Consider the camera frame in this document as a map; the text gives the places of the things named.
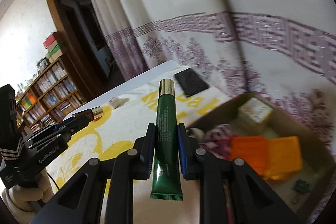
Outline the white gloved left hand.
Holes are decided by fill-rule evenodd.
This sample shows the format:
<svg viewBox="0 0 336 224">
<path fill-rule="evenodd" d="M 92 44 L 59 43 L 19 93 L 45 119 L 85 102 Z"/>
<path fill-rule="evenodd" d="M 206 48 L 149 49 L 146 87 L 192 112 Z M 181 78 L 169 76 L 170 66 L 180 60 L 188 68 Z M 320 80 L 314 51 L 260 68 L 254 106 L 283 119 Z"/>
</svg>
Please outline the white gloved left hand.
<svg viewBox="0 0 336 224">
<path fill-rule="evenodd" d="M 54 193 L 50 184 L 47 170 L 41 171 L 41 178 L 38 181 L 38 186 L 33 188 L 25 188 L 18 185 L 11 189 L 5 189 L 1 193 L 2 200 L 6 206 L 12 211 L 18 213 L 36 213 L 37 210 L 32 203 L 42 201 L 47 203 Z"/>
</svg>

